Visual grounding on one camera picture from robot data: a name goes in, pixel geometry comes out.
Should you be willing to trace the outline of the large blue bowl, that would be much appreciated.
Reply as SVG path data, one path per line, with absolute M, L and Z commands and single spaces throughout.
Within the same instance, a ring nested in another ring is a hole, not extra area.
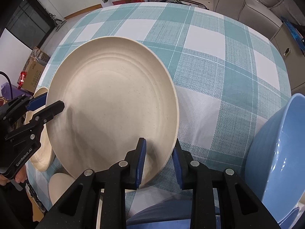
M 256 134 L 245 181 L 277 222 L 304 193 L 304 95 L 294 94 Z

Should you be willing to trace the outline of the small beige plate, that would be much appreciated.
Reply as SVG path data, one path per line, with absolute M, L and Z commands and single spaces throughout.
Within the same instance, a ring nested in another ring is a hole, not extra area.
M 65 173 L 54 174 L 49 181 L 49 197 L 52 205 L 68 190 L 75 179 Z

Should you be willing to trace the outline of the teal white checked tablecloth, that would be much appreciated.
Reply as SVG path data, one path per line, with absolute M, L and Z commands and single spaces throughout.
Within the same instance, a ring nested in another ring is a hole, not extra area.
M 70 52 L 102 36 L 139 41 L 163 61 L 179 99 L 180 144 L 211 169 L 242 174 L 255 134 L 291 97 L 285 63 L 268 38 L 221 14 L 162 2 L 73 18 L 42 48 L 51 59 L 39 87 L 50 85 Z

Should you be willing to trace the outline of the beige sofa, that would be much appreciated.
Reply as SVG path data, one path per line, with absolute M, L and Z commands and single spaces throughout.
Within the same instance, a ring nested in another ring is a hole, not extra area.
M 214 0 L 213 9 L 268 39 L 279 30 L 283 24 L 282 18 L 304 26 L 304 13 L 294 0 Z

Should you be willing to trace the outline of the cardboard box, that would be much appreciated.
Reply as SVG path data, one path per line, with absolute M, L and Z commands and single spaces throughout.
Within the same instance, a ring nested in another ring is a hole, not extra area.
M 19 88 L 34 93 L 49 60 L 49 55 L 41 49 L 34 47 L 20 73 L 18 79 Z

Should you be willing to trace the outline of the large beige plate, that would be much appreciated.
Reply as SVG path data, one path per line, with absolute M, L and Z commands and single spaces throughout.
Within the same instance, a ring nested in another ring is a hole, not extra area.
M 125 37 L 104 36 L 73 50 L 55 72 L 47 104 L 64 109 L 47 123 L 53 151 L 65 170 L 108 169 L 146 139 L 142 185 L 167 164 L 179 127 L 172 78 L 159 57 Z

